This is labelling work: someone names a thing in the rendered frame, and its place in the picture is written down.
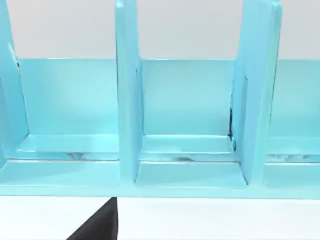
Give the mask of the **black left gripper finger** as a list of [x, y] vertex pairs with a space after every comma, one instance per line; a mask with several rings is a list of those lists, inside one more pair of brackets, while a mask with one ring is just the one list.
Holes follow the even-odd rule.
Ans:
[[118, 203], [111, 197], [66, 240], [118, 240]]

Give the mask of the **light blue rack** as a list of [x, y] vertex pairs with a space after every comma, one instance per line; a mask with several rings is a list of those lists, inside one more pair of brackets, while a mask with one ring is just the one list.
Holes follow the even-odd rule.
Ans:
[[233, 59], [20, 58], [0, 0], [0, 196], [320, 199], [318, 57], [280, 59], [283, 4], [244, 0]]

